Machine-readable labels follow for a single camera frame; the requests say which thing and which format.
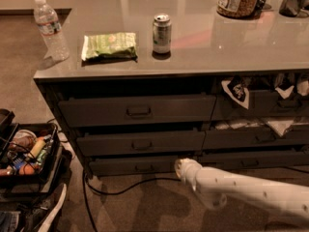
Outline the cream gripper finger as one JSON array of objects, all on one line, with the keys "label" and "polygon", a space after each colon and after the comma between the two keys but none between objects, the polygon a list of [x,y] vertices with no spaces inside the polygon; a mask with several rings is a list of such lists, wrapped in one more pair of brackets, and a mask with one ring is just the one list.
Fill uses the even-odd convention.
[{"label": "cream gripper finger", "polygon": [[191,163],[192,163],[192,159],[177,159],[175,161],[175,167],[182,168]]},{"label": "cream gripper finger", "polygon": [[186,181],[186,172],[187,172],[186,167],[181,167],[181,168],[176,169],[176,175],[182,182]]}]

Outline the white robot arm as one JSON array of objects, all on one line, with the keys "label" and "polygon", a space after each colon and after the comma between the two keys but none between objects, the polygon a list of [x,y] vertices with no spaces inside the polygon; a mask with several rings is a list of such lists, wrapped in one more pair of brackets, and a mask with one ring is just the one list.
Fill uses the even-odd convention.
[{"label": "white robot arm", "polygon": [[308,227],[308,187],[204,167],[194,159],[177,159],[174,166],[178,178],[210,210],[222,209],[230,196]]}]

